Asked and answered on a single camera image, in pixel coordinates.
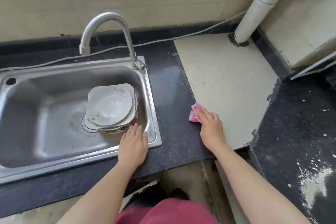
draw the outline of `pink shirt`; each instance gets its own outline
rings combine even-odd
[[[218,224],[205,206],[168,198],[154,207],[130,206],[119,213],[115,224]]]

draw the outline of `cleaning rag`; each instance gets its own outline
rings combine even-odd
[[[201,122],[200,118],[198,117],[198,114],[196,112],[197,109],[201,109],[202,106],[199,103],[195,103],[192,107],[191,107],[191,112],[189,115],[189,120],[192,122]]]

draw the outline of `white pvc pipe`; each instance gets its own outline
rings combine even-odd
[[[243,43],[252,35],[254,30],[275,6],[278,0],[254,0],[247,13],[234,32],[237,43]]]

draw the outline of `sink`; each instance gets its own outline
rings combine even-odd
[[[81,121],[93,87],[122,83],[134,87],[149,147],[161,145],[147,69],[130,57],[1,73],[0,184],[116,156],[123,133],[90,133]]]

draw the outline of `hand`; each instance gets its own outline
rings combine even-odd
[[[141,134],[141,130],[142,126],[137,123],[130,126],[123,134],[118,150],[119,163],[130,167],[133,172],[144,162],[148,152],[148,136],[146,132]]]
[[[223,143],[225,143],[225,134],[223,131],[223,123],[219,120],[218,115],[208,112],[207,109],[196,110],[200,120],[202,121],[201,138],[202,141],[212,153]]]

